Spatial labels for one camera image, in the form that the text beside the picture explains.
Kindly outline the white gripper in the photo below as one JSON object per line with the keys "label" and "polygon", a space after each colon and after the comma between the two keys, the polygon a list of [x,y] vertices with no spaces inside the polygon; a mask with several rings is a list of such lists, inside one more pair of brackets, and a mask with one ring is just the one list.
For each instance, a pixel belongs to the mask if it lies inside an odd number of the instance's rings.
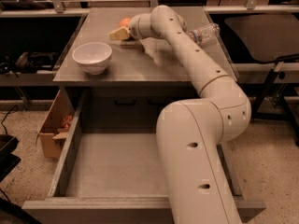
{"label": "white gripper", "polygon": [[151,13],[135,15],[129,21],[129,30],[120,27],[109,33],[111,40],[128,40],[130,35],[134,39],[159,38],[160,35],[154,30],[155,19]]}

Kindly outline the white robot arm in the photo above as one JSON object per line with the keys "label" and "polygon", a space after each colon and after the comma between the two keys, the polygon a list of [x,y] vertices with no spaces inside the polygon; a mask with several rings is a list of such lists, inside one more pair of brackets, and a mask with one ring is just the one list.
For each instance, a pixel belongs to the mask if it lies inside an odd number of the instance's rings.
{"label": "white robot arm", "polygon": [[156,125],[175,224],[242,224],[217,145],[246,130],[251,105],[235,80],[200,48],[218,33],[215,25],[189,31],[172,8],[157,6],[109,34],[112,40],[165,40],[199,95],[166,106]]}

